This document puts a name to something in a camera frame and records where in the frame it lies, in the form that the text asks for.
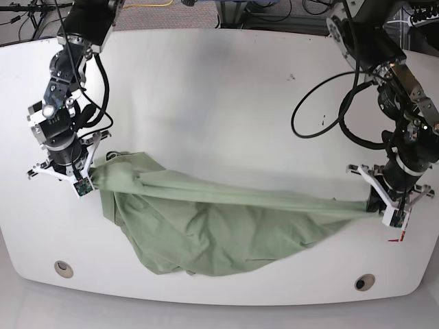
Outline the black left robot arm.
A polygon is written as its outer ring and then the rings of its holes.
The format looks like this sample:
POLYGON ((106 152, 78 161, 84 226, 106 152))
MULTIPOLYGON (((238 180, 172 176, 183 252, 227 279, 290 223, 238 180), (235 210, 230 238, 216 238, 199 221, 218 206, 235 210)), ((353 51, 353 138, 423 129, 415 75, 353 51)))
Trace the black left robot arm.
POLYGON ((384 150, 383 166, 350 165, 348 170, 371 186, 367 210, 382 212, 383 224, 406 229, 414 204, 433 197, 430 186, 417 182, 438 161, 438 109, 406 65, 406 55, 384 30, 388 17, 403 6, 402 1, 333 1, 327 29, 345 60, 353 68, 353 87, 343 99, 337 119, 316 138, 336 125, 355 144, 384 150), (354 96, 376 85, 382 113, 395 122, 383 131, 381 143, 372 143, 348 131, 344 117, 354 96))

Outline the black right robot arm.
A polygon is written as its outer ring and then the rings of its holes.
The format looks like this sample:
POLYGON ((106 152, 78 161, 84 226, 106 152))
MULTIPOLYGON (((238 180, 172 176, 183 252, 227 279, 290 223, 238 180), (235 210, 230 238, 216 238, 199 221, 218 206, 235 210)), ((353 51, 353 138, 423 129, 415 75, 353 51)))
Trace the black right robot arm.
POLYGON ((108 127, 97 127, 108 114, 110 96, 99 55, 123 6, 123 1, 73 2, 67 16, 60 19, 57 40, 62 49, 51 59, 43 99, 28 109, 28 125, 48 157, 34 165, 27 176, 46 174, 66 181, 78 197, 94 191, 89 169, 100 141, 110 136, 108 127), (73 95, 85 93, 86 63, 90 59, 101 73, 104 96, 101 105, 89 101, 82 108, 73 95))

